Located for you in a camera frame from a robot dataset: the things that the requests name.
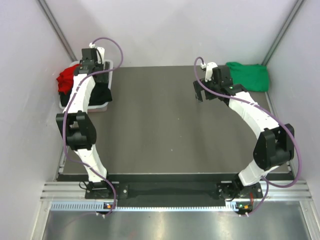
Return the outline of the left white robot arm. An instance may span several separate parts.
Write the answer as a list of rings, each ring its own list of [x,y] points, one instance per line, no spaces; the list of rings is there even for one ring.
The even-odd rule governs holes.
[[[114,187],[108,183],[108,171],[99,157],[96,142],[97,131],[88,111],[103,112],[112,101],[111,84],[113,62],[105,59],[103,47],[83,48],[82,59],[73,72],[73,86],[62,113],[56,115],[56,123],[65,141],[88,174],[88,182],[79,184],[85,190],[86,199],[112,199]]]

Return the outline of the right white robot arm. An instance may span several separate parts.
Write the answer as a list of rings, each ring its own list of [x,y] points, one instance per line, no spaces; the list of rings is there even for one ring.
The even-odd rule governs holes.
[[[195,80],[196,99],[219,99],[237,113],[255,134],[253,160],[231,182],[231,197],[245,198],[258,187],[261,178],[294,158],[294,128],[280,125],[253,100],[241,84],[234,84],[230,69],[215,62],[201,63],[205,77]]]

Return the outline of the black t shirt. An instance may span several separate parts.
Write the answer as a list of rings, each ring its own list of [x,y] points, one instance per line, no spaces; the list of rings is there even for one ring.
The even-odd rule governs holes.
[[[58,83],[58,92],[60,96],[60,103],[63,107],[67,106],[72,93],[72,83],[62,82]],[[103,82],[97,82],[91,92],[89,99],[89,106],[100,106],[107,102],[111,102],[112,95],[111,90],[108,88],[108,84]]]

